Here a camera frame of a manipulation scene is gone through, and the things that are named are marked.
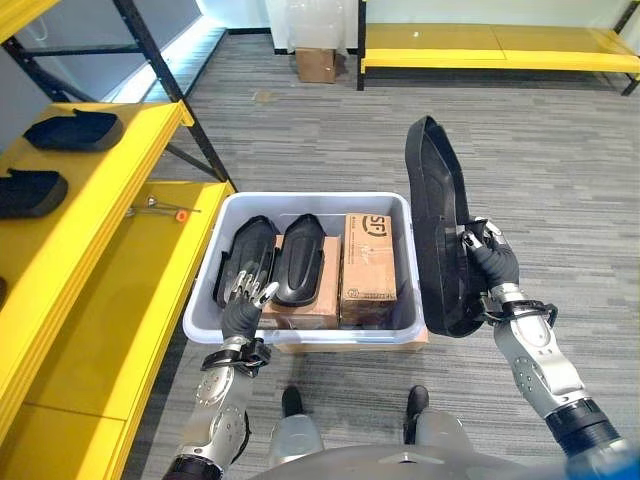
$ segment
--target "robot forearm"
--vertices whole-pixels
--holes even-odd
[[[503,305],[527,300],[515,284],[499,285],[491,294]],[[516,308],[511,320],[494,326],[496,344],[511,366],[516,386],[567,456],[596,449],[600,454],[615,453],[615,445],[620,447],[624,440],[558,348],[547,319],[541,314],[522,316],[531,313],[526,307]]]
[[[164,480],[217,480],[241,452],[248,435],[245,410],[257,372],[250,360],[257,361],[266,348],[257,345],[234,336],[207,357],[194,411]]]

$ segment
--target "printed logo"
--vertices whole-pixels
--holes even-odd
[[[372,237],[387,236],[385,218],[381,216],[365,215],[362,217],[362,228]]]

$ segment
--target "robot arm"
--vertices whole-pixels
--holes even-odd
[[[552,330],[556,312],[548,315],[550,306],[531,301],[520,290],[518,263],[502,232],[487,222],[484,236],[488,246],[470,232],[463,234],[463,242],[502,306],[503,315],[491,317],[490,323],[516,386],[569,458],[586,459],[585,466],[592,469],[611,463],[611,455],[626,451],[626,442],[560,351]]]
[[[224,344],[202,364],[196,405],[164,480],[218,480],[249,439],[246,407],[253,378],[271,357],[254,337],[262,308],[278,284],[261,290],[247,270],[234,283],[222,319]]]

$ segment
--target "white wall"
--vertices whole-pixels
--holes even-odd
[[[227,28],[269,28],[265,0],[197,0],[203,15]]]
[[[357,0],[343,0],[347,48],[357,46]],[[287,48],[287,0],[266,0],[274,48]],[[612,28],[629,0],[369,0],[370,23],[486,23]],[[623,32],[640,53],[640,9]]]

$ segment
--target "black metal shelf frame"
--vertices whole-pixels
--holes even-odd
[[[60,47],[60,48],[34,48],[26,49],[15,36],[8,38],[3,42],[2,46],[7,53],[15,60],[22,70],[36,83],[36,85],[54,102],[69,102],[74,97],[83,102],[98,102],[99,100],[92,98],[90,95],[80,91],[73,85],[59,79],[55,75],[47,72],[36,61],[37,57],[52,56],[68,56],[68,55],[96,55],[96,54],[141,54],[149,62],[151,68],[162,88],[172,102],[182,101],[186,109],[191,114],[194,123],[190,127],[186,127],[191,136],[197,143],[200,151],[207,159],[208,165],[188,154],[181,148],[169,143],[166,151],[172,153],[185,162],[194,167],[208,173],[217,178],[221,182],[228,181],[234,189],[235,185],[226,168],[222,164],[222,160],[209,141],[202,125],[196,117],[191,105],[186,99],[185,94],[178,85],[175,77],[169,70],[166,62],[162,58],[160,49],[156,45],[155,40],[151,36],[151,32],[147,28],[140,11],[135,6],[133,0],[112,0],[120,17],[126,25],[129,33],[133,37],[134,43],[123,45],[96,45],[92,47]]]

